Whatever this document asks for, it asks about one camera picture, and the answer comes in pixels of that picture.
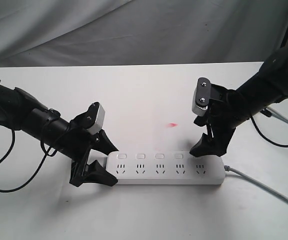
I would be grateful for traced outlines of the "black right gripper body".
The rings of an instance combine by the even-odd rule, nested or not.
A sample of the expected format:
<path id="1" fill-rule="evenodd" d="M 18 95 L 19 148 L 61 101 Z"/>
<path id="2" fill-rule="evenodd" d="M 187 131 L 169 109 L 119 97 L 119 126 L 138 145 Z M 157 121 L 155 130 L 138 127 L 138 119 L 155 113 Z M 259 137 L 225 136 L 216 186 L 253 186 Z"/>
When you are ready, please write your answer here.
<path id="1" fill-rule="evenodd" d="M 211 84 L 210 99 L 207 111 L 203 116 L 197 116 L 195 124 L 206 126 L 207 135 L 213 138 L 213 127 L 234 129 L 250 119 L 250 96 L 252 88 L 243 84 L 236 90 Z"/>

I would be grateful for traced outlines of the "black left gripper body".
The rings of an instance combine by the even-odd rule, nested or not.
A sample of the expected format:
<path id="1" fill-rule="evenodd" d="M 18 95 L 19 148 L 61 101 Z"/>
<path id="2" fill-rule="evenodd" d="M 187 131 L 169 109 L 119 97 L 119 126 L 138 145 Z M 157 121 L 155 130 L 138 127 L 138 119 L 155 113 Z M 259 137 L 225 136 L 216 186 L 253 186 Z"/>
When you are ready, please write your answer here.
<path id="1" fill-rule="evenodd" d="M 83 126 L 86 112 L 69 122 L 67 132 L 59 141 L 61 152 L 72 158 L 69 183 L 75 187 L 83 184 L 83 172 L 92 149 L 92 135 Z"/>

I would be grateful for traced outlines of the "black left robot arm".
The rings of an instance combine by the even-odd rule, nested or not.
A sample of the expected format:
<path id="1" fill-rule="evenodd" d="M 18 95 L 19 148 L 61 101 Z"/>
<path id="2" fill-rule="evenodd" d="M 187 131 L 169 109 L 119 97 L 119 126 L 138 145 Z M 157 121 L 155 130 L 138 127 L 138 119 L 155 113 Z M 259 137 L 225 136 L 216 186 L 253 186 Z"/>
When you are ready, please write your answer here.
<path id="1" fill-rule="evenodd" d="M 76 187 L 84 183 L 112 187 L 118 182 L 97 160 L 88 163 L 91 150 L 105 155 L 117 151 L 103 130 L 104 118 L 103 106 L 94 102 L 86 112 L 66 121 L 57 110 L 47 108 L 23 89 L 7 88 L 0 81 L 0 126 L 39 140 L 45 157 L 52 156 L 45 146 L 69 157 L 69 182 Z"/>

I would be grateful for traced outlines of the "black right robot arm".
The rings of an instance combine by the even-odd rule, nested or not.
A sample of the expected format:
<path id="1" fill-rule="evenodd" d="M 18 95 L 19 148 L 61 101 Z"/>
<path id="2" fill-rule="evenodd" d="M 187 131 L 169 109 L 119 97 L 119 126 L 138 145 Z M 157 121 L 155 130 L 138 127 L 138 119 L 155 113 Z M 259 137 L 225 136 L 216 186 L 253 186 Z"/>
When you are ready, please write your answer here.
<path id="1" fill-rule="evenodd" d="M 190 149 L 194 157 L 221 157 L 236 128 L 271 104 L 288 99 L 288 48 L 273 52 L 258 72 L 237 89 L 211 83 L 200 77 L 192 98 L 194 124 L 206 127 L 200 140 Z"/>

